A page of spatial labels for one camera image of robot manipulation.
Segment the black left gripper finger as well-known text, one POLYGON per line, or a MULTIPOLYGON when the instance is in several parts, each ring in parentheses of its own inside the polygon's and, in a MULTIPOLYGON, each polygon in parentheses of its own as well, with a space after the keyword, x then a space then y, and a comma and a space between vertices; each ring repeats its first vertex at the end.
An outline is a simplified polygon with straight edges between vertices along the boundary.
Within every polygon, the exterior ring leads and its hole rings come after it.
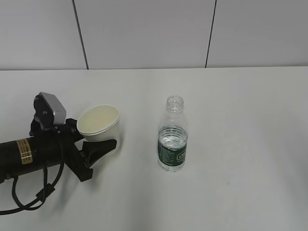
POLYGON ((101 157, 115 150, 115 148, 116 140, 114 139, 98 142, 84 141, 82 145, 82 152, 84 154, 86 166, 91 167, 101 157))

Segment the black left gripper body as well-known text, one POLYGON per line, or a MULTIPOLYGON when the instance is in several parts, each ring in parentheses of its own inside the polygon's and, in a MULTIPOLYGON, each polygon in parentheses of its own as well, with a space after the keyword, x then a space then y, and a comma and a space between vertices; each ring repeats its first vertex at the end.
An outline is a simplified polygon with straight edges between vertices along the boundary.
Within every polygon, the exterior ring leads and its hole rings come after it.
POLYGON ((77 121, 69 118, 64 124, 47 128, 34 118, 29 135, 33 163, 37 166, 66 164, 80 181, 90 180, 93 169, 87 166, 75 142, 83 139, 77 131, 77 121))

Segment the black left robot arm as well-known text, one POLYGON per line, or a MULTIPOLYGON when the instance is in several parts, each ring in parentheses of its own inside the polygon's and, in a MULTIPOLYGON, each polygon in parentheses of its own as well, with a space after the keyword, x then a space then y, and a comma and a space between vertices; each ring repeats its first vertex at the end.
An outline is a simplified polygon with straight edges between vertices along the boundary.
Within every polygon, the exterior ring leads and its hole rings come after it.
POLYGON ((62 125, 41 129, 32 121, 30 137, 1 143, 0 180, 31 173, 44 167, 66 164, 81 182, 93 176, 91 166, 110 151, 117 141, 83 142, 79 150, 75 143, 83 139, 77 130, 77 121, 67 119, 62 125))

